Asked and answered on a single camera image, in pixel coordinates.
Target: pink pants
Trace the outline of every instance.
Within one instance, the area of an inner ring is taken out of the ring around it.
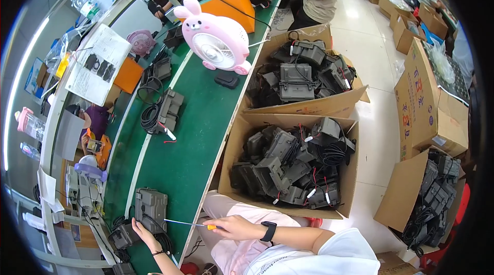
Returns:
[[[231,215],[241,215],[254,224],[263,221],[275,222],[283,227],[300,227],[300,224],[290,216],[275,210],[267,210],[257,206],[238,202],[217,191],[210,191],[206,195],[202,209],[210,218],[217,219]],[[199,223],[208,218],[199,219]],[[247,266],[266,248],[269,242],[258,239],[248,241],[233,241],[223,239],[206,227],[198,227],[199,234],[206,247],[211,250],[211,256],[224,275],[242,275]]]

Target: pink bunny fan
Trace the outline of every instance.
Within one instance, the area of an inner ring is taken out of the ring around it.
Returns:
[[[197,0],[184,0],[183,6],[175,7],[174,14],[185,19],[184,39],[202,59],[204,67],[242,75],[249,73],[251,65],[245,60],[249,55],[249,38],[237,21],[203,13]]]

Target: pink fan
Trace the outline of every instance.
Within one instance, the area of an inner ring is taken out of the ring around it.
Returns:
[[[151,53],[151,49],[155,46],[156,41],[153,39],[151,32],[142,29],[136,30],[127,36],[127,41],[132,44],[130,51],[141,57]]]
[[[249,37],[237,21],[201,11],[197,0],[184,0],[173,10],[179,19],[185,18],[182,34],[192,51],[202,59],[204,67],[248,74],[251,65]]]

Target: workbench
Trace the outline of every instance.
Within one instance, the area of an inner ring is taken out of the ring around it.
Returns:
[[[273,0],[265,9],[256,8],[255,17],[271,24],[279,1]],[[155,37],[158,44],[148,59],[161,48],[166,31],[167,26]],[[247,57],[253,66],[268,32],[265,24],[256,21],[255,32],[249,34],[250,45],[260,43],[250,48]],[[164,143],[170,140],[167,135],[148,135],[141,128],[141,113],[147,105],[136,98],[136,91],[132,95],[122,93],[115,105],[114,119],[107,129],[114,141],[104,190],[104,219],[109,226],[117,216],[134,215],[134,193],[140,187],[168,195],[169,219],[196,222],[252,74],[240,76],[239,85],[231,90],[214,82],[218,70],[205,68],[186,43],[173,49],[170,57],[172,76],[164,81],[164,88],[171,87],[185,97],[173,132],[175,143]],[[192,229],[169,223],[167,234],[175,248],[173,257],[181,265]],[[144,243],[127,251],[137,274],[159,272]]]

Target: purple fan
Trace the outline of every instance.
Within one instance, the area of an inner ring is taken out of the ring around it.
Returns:
[[[151,49],[155,46],[156,41],[153,39],[151,32],[142,29],[136,30],[127,36],[127,41],[132,44],[130,51],[141,57],[151,53]]]

